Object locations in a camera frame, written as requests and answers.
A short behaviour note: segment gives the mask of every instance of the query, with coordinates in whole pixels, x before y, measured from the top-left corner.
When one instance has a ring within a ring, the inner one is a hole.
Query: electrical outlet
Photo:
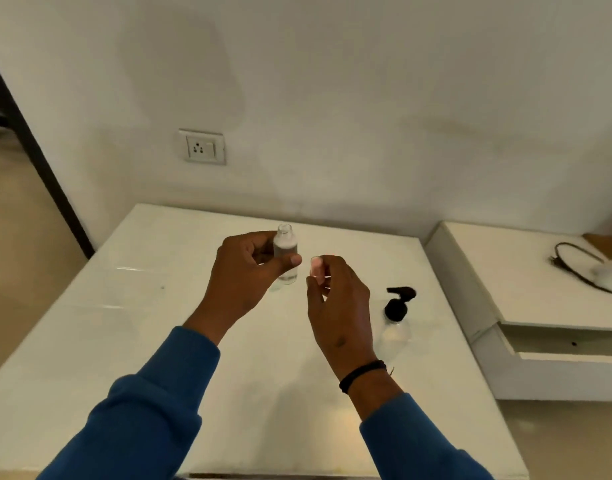
[[[184,144],[184,160],[196,163],[225,165],[225,143],[221,134],[199,133],[197,131],[179,130]]]

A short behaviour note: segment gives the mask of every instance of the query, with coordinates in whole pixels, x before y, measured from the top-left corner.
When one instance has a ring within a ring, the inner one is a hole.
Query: white wall
[[[0,71],[96,245],[138,201],[612,230],[612,0],[0,0]]]

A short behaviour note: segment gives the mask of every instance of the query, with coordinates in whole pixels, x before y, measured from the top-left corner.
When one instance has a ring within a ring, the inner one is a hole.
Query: black wristband
[[[354,371],[352,371],[350,374],[348,374],[345,378],[342,379],[342,381],[339,383],[339,388],[344,394],[348,394],[350,385],[355,379],[357,379],[359,376],[364,375],[366,372],[375,371],[376,369],[386,369],[386,364],[382,360],[374,360],[373,362],[367,363],[366,365],[357,367]]]

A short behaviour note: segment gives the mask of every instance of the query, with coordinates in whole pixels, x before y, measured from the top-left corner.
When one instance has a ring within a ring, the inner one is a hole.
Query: blue sweatshirt
[[[141,371],[115,381],[38,479],[171,479],[202,425],[197,410],[219,359],[210,340],[175,327]],[[374,411],[359,430],[383,480],[492,478],[409,394]]]

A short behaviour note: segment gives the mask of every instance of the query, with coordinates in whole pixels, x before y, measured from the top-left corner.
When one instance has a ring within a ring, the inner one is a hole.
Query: white furniture
[[[612,401],[612,295],[549,263],[562,241],[603,258],[581,237],[452,222],[425,247],[497,399]]]
[[[0,469],[39,470],[82,428],[111,383],[137,371],[204,293],[224,237],[262,219],[138,205],[0,369]],[[306,264],[222,341],[182,472],[377,476],[359,419],[306,316],[308,261],[343,255],[372,290],[375,332],[392,295],[413,340],[388,365],[435,424],[497,479],[528,473],[486,381],[411,237],[294,224]]]

